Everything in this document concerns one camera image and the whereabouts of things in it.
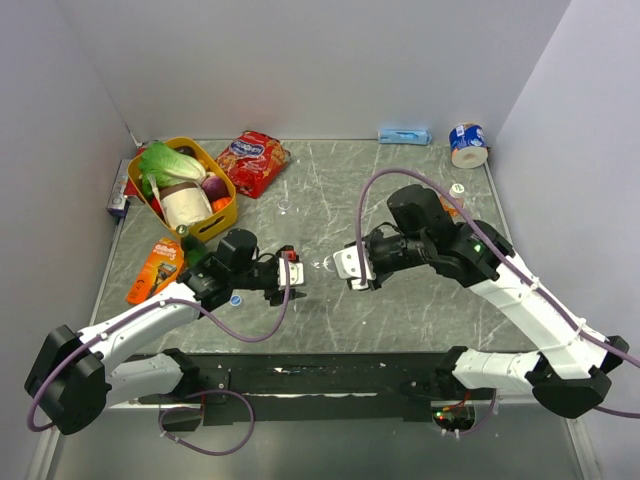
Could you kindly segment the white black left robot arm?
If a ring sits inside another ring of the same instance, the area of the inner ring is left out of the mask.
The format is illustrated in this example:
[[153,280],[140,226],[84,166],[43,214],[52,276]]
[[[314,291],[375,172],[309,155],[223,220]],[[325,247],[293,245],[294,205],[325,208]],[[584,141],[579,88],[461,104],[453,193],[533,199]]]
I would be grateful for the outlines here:
[[100,324],[74,331],[62,325],[50,331],[26,378],[32,403],[27,427],[52,427],[65,435],[91,424],[102,411],[138,396],[166,393],[177,402],[191,399],[198,377],[167,354],[150,361],[130,358],[141,347],[192,321],[209,318],[230,337],[242,335],[214,315],[235,290],[261,291],[286,313],[295,296],[292,267],[299,255],[291,245],[260,252],[256,236],[233,229],[209,250],[201,241],[185,244],[186,266],[160,293]]

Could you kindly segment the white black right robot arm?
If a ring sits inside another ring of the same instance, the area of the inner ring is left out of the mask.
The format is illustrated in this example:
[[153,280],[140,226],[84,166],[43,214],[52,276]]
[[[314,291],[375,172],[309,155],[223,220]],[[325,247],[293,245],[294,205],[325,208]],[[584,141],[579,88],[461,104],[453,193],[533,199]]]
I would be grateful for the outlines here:
[[608,374],[629,349],[623,338],[561,315],[559,301],[496,229],[483,221],[455,222],[434,190],[403,187],[387,207],[393,235],[374,231],[333,255],[337,275],[350,289],[376,290],[396,272],[429,266],[497,308],[535,346],[523,353],[451,348],[436,374],[444,396],[456,399],[479,389],[530,395],[569,419],[600,407],[611,388]]

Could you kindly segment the clear plastic water bottle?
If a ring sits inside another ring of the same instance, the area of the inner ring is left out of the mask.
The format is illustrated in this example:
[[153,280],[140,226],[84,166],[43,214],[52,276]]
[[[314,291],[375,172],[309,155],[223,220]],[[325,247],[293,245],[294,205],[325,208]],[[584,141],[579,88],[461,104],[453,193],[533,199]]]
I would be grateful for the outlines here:
[[310,258],[306,260],[306,264],[313,270],[325,271],[329,273],[335,273],[335,262],[331,255],[324,256],[322,258]]

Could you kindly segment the orange juice plastic bottle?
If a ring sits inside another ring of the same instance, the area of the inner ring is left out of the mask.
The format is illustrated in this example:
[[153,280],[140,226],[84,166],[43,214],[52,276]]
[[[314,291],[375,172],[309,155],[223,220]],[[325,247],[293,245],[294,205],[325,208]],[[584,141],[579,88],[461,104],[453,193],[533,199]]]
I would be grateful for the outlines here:
[[457,206],[464,206],[465,194],[465,187],[461,183],[453,183],[448,193],[446,195],[439,193],[438,198],[444,211],[452,218],[456,218],[460,216]]

